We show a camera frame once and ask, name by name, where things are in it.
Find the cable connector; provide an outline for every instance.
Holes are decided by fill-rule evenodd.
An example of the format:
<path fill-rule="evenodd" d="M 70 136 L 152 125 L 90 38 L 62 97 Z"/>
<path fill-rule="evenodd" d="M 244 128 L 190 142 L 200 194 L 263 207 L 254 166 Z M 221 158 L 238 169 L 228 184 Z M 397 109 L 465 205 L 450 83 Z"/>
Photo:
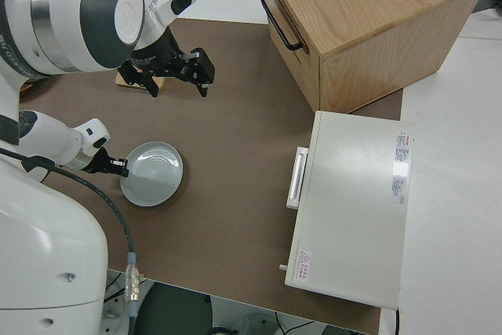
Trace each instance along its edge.
<path fill-rule="evenodd" d="M 138 314 L 138 300 L 140 298 L 140 272 L 136 266 L 136 253 L 127 254 L 127 268 L 125 269 L 125 301 L 130 318 Z"/>

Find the black handle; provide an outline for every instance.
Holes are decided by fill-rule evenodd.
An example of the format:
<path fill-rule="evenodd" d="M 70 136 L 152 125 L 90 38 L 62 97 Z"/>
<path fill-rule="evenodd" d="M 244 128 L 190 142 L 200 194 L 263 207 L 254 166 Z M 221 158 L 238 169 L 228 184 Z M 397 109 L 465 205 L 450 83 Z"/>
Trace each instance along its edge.
<path fill-rule="evenodd" d="M 268 18 L 270 19 L 270 22 L 272 23 L 272 25 L 274 25 L 275 30 L 278 32 L 279 37 L 281 37 L 281 40 L 284 42 L 284 45 L 286 46 L 286 48 L 288 50 L 294 51 L 294 50 L 298 50 L 298 49 L 301 49 L 302 47 L 304 47 L 304 44 L 302 42 L 298 42 L 295 44 L 290 43 L 288 41 L 288 38 L 286 37 L 286 35 L 282 31 L 281 27 L 279 27 L 279 24 L 277 24 L 277 21 L 275 20 L 274 15 L 272 15 L 272 12 L 269 10 L 265 0 L 261 0 L 261 5 L 264 7 L 265 13 L 267 14 Z"/>

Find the label sticker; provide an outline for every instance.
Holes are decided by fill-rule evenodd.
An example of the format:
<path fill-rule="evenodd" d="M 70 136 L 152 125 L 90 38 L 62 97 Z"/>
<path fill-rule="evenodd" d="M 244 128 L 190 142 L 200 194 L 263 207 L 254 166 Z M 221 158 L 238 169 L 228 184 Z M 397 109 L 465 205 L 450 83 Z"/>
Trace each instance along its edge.
<path fill-rule="evenodd" d="M 406 202 L 406 187 L 409 175 L 409 148 L 411 136 L 406 132 L 400 132 L 395 142 L 394 169 L 392 172 L 392 195 L 399 204 Z"/>
<path fill-rule="evenodd" d="M 308 280 L 308 271 L 311 266 L 312 252 L 300 249 L 296 257 L 295 279 L 301 281 Z"/>

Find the warning label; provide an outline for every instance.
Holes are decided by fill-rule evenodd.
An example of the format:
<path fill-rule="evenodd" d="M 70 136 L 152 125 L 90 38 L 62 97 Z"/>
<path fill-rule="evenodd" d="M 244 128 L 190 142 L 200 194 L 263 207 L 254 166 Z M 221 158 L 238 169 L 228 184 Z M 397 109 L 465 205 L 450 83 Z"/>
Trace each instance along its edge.
<path fill-rule="evenodd" d="M 312 252 L 306 250 L 298 250 L 298 257 L 296 258 L 296 273 L 295 279 L 307 281 L 308 272 L 311 267 Z"/>

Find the small wooden block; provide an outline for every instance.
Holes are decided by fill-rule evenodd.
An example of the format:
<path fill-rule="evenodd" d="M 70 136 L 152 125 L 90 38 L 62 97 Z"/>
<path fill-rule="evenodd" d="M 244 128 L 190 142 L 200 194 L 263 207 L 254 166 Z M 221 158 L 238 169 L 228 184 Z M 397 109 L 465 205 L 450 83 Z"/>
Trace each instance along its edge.
<path fill-rule="evenodd" d="M 158 86 L 158 90 L 162 90 L 162 88 L 164 87 L 164 82 L 166 82 L 167 78 L 153 77 L 153 79 L 154 79 L 155 84 L 157 84 L 157 86 Z M 118 72 L 117 72 L 117 75 L 115 76 L 115 84 L 117 84 L 118 86 L 124 86 L 126 88 L 145 89 L 144 87 L 139 86 L 137 84 L 132 84 L 132 85 L 127 84 L 124 81 L 124 78 Z"/>

